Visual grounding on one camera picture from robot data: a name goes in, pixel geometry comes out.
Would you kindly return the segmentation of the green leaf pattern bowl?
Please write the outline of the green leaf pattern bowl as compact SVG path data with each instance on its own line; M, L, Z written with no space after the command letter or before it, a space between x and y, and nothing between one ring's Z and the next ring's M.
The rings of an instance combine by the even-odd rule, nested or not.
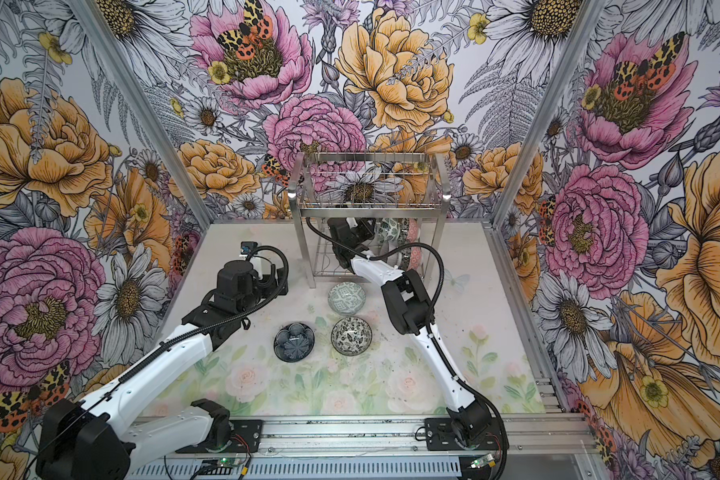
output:
M396 243L403 232L403 223L394 218L383 218L377 224L376 237L380 242Z

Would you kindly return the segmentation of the dark blue floral bowl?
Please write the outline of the dark blue floral bowl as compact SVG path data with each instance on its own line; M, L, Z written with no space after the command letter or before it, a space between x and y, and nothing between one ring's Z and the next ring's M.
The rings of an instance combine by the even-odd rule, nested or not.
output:
M315 334L312 328L301 322L292 322L275 335L273 350L279 360L297 363L311 354L314 345Z

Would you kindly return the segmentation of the pale green geometric bowl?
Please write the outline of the pale green geometric bowl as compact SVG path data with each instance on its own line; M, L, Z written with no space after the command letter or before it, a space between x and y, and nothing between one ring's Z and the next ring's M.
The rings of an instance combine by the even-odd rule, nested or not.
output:
M355 282L338 283L328 292L330 308L335 313L344 316L355 315L364 307L365 302L365 290Z

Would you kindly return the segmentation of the pink ribbed glass bowl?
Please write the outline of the pink ribbed glass bowl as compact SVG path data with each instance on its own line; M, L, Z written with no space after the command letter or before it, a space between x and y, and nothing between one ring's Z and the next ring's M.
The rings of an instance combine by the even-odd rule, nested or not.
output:
M399 267L401 270L408 270L411 261L411 253L409 249L405 249L401 253Z

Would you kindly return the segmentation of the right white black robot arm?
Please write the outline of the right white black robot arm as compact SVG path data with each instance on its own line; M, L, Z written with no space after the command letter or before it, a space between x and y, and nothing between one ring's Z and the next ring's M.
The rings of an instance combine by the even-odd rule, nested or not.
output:
M457 445L476 449L491 439L498 451L505 450L507 439L501 414L492 401L463 378L436 324L435 306L445 280L439 252L431 245L414 241L374 255L366 245L374 234L374 219L351 222L347 218L330 218L327 233L310 220L306 223L313 233L332 245L343 268L380 289L392 326L399 334L412 338L440 387ZM428 252L436 261L438 278L432 294L416 269L403 270L388 263L390 257L416 248Z

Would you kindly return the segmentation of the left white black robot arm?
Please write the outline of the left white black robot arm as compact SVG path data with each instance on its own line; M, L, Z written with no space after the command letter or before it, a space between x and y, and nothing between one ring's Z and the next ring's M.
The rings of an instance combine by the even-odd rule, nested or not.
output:
M253 313L287 288L289 265L259 276L248 259L226 263L217 286L169 336L80 401L61 400L42 422L35 472L42 479L125 479L186 447L218 450L233 438L230 412L199 399L173 416L136 424L171 383L250 326Z

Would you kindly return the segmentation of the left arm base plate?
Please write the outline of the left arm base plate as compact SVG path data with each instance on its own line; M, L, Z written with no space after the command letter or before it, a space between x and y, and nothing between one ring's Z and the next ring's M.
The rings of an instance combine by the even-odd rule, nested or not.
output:
M262 420L233 419L226 426L212 426L208 436L199 444L177 450L178 454L256 453L262 439Z

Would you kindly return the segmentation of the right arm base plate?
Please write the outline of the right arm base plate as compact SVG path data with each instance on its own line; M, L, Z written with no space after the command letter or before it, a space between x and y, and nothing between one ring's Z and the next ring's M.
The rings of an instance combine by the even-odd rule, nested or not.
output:
M506 447L496 422L479 430L477 427L470 429L457 419L429 417L424 419L423 435L429 451L499 451Z

